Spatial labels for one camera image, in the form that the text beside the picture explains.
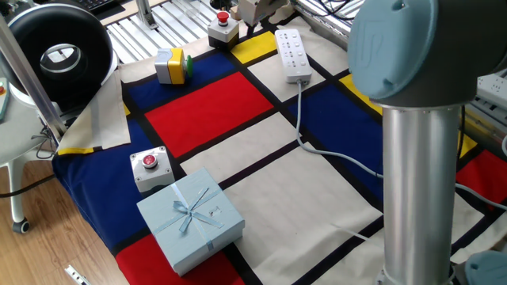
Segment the wooden floor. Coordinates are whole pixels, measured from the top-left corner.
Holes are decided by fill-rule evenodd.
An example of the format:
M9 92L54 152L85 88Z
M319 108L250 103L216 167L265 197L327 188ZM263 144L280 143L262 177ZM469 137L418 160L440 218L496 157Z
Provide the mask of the wooden floor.
M34 161L24 171L23 187L52 174L51 163ZM0 169L0 192L9 191L7 169ZM0 284L76 284L63 270L69 264L92 285L128 284L65 189L54 179L23 194L31 227L11 230L10 200L0 199Z

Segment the caster wheel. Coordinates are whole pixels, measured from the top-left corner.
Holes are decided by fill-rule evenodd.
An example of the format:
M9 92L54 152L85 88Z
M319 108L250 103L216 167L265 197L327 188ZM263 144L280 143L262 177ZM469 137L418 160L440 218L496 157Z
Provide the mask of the caster wheel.
M13 232L18 234L24 234L29 231L30 223L24 218L21 222L13 222Z

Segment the emergency stop button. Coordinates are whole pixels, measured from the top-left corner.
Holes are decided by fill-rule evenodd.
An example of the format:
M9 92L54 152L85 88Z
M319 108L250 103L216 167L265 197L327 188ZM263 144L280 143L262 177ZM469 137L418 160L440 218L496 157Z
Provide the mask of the emergency stop button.
M227 19L229 19L229 13L228 12L219 12L216 14L216 16L219 18L219 25L221 26L227 26Z
M143 166L147 169L152 169L157 166L157 158L154 155L147 155L143 158Z

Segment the metal cylinder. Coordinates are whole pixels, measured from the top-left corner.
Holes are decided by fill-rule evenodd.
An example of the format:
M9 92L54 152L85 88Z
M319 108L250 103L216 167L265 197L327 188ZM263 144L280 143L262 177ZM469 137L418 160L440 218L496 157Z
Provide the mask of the metal cylinder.
M2 16L0 16L0 51L6 57L28 95L33 99L43 121L55 136L55 143L58 144L67 128Z
M383 109L385 268L396 283L448 279L459 107Z

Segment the white cable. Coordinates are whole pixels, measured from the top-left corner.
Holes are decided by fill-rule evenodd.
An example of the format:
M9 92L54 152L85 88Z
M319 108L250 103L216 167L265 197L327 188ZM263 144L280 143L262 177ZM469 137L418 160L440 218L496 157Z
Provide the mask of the white cable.
M298 95L298 121L297 121L297 124L295 126L295 135L296 135L296 138L298 140L298 143L299 145L306 151L309 151L313 154L323 154L323 155L331 155L331 156L335 156L335 157L339 157L339 158L344 158L350 162L353 162L354 164L356 164L357 166L361 167L364 171L366 171L367 173L370 173L371 175L373 175L374 177L379 177L379 178L383 178L383 175L382 174L378 174L376 173L375 171L369 169L368 167L366 167L366 165L358 162L357 160L355 160L354 158L351 158L350 156L347 156L347 155L344 155L344 154L339 154L339 153L334 153L334 152L330 152L330 151L322 151L322 150L313 150L307 146L305 146L303 144L303 142L301 141L301 138L299 137L299 128L301 127L301 81L298 81L298 87L299 87L299 95Z
M376 247L378 247L378 248L380 248L380 249L382 249L382 250L383 250L383 245L378 245L378 244L376 244L374 241L372 241L372 240L371 240L371 238L365 237L365 236L364 236L364 235L362 235L362 234L358 234L358 233L356 233L356 232L354 232L354 231L352 231L352 230L349 230L349 229L347 229L347 228L344 228L344 227L342 227L342 226L339 226L339 225L336 225L336 224L333 224L333 223L331 223L331 226L335 226L335 227L337 227L337 228L338 228L338 229L340 229L340 230L344 230L344 231L346 231L347 233L349 233L349 234L351 234L351 235L353 235L353 236L356 236L356 237L358 237L358 238L360 238L360 239L362 239L362 240L364 240L364 241L369 241L369 242L371 242L374 246L376 246Z
M503 150L504 154L507 155L507 135L501 141L501 150Z
M504 205L500 205L499 203L495 203L495 202L489 201L488 199L486 199L486 198L484 198L484 197L480 196L480 195L479 195L476 191L474 191L474 190L473 190L473 189L471 189L471 188L468 188L468 187L467 187L467 186L465 186L465 185L461 185L461 184L456 183L456 187L457 187L457 188L460 188L460 189L463 189L463 190L465 190L466 192L469 192L469 193L470 193L470 194L472 194L473 196L475 196L475 197L479 198L479 199L480 199L482 202L484 202L484 203L488 203L488 204L489 204L489 205L491 205L491 206L494 206L494 207L497 207L497 208L502 209L502 210L504 210L504 211L507 211L507 207L506 207L506 206L504 206Z

